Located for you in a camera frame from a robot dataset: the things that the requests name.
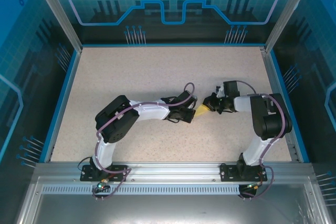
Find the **black mounting bracket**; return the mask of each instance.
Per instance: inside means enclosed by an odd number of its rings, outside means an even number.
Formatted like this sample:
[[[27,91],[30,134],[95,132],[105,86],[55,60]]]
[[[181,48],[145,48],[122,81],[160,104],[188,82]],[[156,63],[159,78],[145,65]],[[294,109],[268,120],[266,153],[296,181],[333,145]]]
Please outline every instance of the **black mounting bracket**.
[[[242,179],[237,165],[221,164],[219,167],[221,173],[221,182],[259,182],[260,176],[251,176],[248,179]],[[264,168],[260,167],[263,181],[267,181],[267,174]]]
[[[116,171],[119,172],[121,170],[126,170],[127,165],[112,165],[108,168],[110,171]],[[83,165],[82,171],[80,174],[80,181],[83,182],[100,182],[102,179],[109,177],[109,173],[106,172],[95,172],[95,170],[92,169],[91,165]],[[123,173],[117,173],[113,177],[109,178],[110,182],[120,182],[124,178],[125,174]]]

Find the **speckled work surface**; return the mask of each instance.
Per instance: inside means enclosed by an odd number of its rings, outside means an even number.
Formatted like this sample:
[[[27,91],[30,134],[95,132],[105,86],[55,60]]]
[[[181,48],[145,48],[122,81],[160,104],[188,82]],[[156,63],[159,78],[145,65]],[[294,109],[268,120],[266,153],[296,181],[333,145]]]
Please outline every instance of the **speckled work surface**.
[[[117,96],[154,101],[196,86],[197,106],[225,80],[244,80],[271,93],[258,47],[84,48],[72,85],[52,161],[79,161],[93,153],[95,116]],[[241,95],[251,93],[239,84]],[[136,123],[118,142],[121,162],[236,161],[251,141],[250,113],[207,112],[191,124],[148,120]],[[267,161],[290,161],[285,139]]]

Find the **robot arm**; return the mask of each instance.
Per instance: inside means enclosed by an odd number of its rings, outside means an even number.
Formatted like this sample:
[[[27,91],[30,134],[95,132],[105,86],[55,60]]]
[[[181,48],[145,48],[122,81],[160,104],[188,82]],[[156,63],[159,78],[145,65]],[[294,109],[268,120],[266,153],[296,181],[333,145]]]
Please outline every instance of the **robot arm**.
[[[130,130],[135,122],[158,119],[168,120],[177,123],[184,121],[191,123],[194,117],[197,98],[192,96],[189,100],[178,106],[165,106],[163,104],[176,104],[184,101],[190,96],[188,91],[184,91],[178,97],[161,98],[154,101],[154,104],[145,104],[127,111],[120,115],[117,120],[109,124],[101,132],[102,140],[98,146],[98,161],[103,168],[109,168],[112,165],[112,155],[115,145],[120,141]],[[96,116],[96,129],[100,129],[112,117],[118,115],[122,110],[142,102],[131,101],[124,95],[118,96],[109,105],[107,105]],[[94,170],[101,170],[97,165],[96,159],[93,156],[90,159],[91,167]]]
[[[282,135],[290,132],[292,121],[286,109],[286,105],[280,94],[271,94],[280,105],[285,115],[285,130]],[[251,112],[254,135],[248,149],[241,153],[237,161],[237,170],[242,180],[251,180],[257,173],[262,171],[260,158],[263,158],[269,144],[276,141],[273,139],[280,133],[282,127],[281,115],[278,108],[265,95],[253,94],[240,96],[236,81],[224,82],[216,88],[216,92],[207,97],[203,105],[211,111],[219,114],[223,112]]]

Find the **enclosure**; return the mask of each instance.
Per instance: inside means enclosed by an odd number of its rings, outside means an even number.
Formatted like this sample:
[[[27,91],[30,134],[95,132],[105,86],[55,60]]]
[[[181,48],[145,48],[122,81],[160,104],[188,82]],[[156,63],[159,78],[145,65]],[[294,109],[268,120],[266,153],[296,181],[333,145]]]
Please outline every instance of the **enclosure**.
[[[336,0],[0,1],[3,223],[334,222]],[[132,171],[95,201],[79,162],[94,155],[99,111],[188,82],[198,108],[232,80],[280,93],[292,120],[265,156],[265,195],[243,200],[251,182],[222,181],[252,115],[207,112],[137,122],[113,153]]]

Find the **blue wall panel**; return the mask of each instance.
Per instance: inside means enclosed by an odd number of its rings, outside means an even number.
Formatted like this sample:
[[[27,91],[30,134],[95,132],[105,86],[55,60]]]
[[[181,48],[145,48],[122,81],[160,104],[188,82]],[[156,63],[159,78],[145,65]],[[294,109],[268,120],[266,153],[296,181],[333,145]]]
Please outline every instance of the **blue wall panel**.
[[[140,25],[145,29],[146,42],[149,43],[191,41],[264,43],[287,2],[287,0],[60,1],[85,44],[127,44],[130,43],[128,39],[132,44],[132,36],[127,30],[127,26],[132,25],[137,27]],[[233,35],[237,37],[235,33],[239,33],[239,40],[231,41]]]
[[[0,6],[0,216],[14,223],[73,48],[45,0]]]
[[[336,173],[334,1],[301,0],[274,48],[317,174]]]

